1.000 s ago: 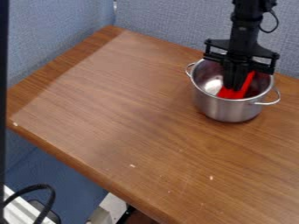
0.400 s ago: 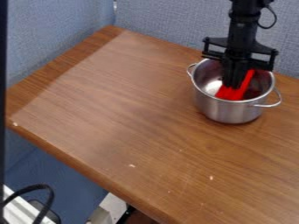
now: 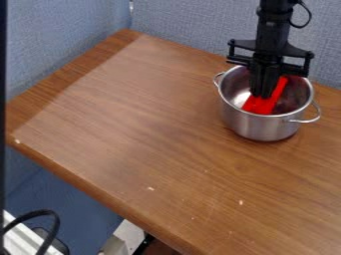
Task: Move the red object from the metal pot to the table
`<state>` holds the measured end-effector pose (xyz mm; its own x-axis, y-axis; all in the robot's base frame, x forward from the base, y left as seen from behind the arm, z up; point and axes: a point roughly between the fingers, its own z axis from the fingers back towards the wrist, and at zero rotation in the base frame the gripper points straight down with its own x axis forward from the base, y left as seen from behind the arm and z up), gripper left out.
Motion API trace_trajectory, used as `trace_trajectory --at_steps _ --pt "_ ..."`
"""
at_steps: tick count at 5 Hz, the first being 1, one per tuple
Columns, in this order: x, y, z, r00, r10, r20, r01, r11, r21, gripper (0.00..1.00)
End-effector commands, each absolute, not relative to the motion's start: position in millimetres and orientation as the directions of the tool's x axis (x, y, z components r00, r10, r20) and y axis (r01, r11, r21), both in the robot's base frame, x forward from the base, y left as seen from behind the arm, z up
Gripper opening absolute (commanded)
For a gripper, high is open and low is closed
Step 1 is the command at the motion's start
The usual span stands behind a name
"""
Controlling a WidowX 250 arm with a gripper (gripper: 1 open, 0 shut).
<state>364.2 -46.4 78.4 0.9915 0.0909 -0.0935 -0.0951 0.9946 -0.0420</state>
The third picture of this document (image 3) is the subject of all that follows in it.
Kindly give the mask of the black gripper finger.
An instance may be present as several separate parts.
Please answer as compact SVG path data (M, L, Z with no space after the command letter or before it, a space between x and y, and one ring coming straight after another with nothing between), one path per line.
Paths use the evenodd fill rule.
M263 93L264 74L264 66L253 63L251 67L251 91L256 97L260 97Z
M281 69L279 66L268 66L264 71L261 96L268 99L277 87L281 77Z

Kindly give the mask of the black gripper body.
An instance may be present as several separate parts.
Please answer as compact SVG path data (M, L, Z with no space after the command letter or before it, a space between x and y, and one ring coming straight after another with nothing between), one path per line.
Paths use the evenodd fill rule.
M289 31L289 20L260 20L255 40L229 41L228 61L247 66L256 76L273 68L280 75L307 77L315 54L289 43Z

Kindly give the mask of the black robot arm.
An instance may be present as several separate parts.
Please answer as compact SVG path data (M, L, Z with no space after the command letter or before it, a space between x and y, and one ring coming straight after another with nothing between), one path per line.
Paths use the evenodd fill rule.
M308 21L303 25L292 22L296 5L308 12ZM227 62L248 68L252 94L269 99L283 75L309 75L315 54L289 43L289 32L292 27L303 29L308 26L312 12L303 0L260 0L256 14L256 39L229 40Z

